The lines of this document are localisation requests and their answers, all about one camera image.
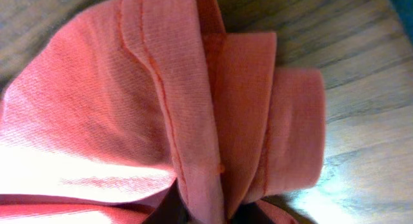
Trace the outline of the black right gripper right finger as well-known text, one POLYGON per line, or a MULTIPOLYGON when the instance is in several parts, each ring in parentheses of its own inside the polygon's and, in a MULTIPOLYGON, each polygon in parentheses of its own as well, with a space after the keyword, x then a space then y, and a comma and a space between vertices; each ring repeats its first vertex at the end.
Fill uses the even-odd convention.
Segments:
POLYGON ((241 205, 231 224, 276 224, 276 222, 259 206, 258 202, 241 205))

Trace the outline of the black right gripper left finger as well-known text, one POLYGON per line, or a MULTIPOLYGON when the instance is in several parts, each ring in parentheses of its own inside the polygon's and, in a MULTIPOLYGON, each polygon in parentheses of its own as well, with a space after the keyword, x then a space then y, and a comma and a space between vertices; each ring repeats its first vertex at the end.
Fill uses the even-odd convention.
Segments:
POLYGON ((188 212, 181 199, 177 180, 173 182, 159 206, 142 224, 187 224, 188 212))

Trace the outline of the orange printed t-shirt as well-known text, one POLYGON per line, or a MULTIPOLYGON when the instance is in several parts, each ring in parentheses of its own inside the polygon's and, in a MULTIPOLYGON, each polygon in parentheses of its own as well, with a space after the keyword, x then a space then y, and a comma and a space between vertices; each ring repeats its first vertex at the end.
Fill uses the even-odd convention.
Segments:
POLYGON ((188 223, 230 223, 312 187, 325 91, 276 67, 273 32, 226 32, 216 0, 81 12, 1 98, 2 223, 142 223, 177 180, 188 223))

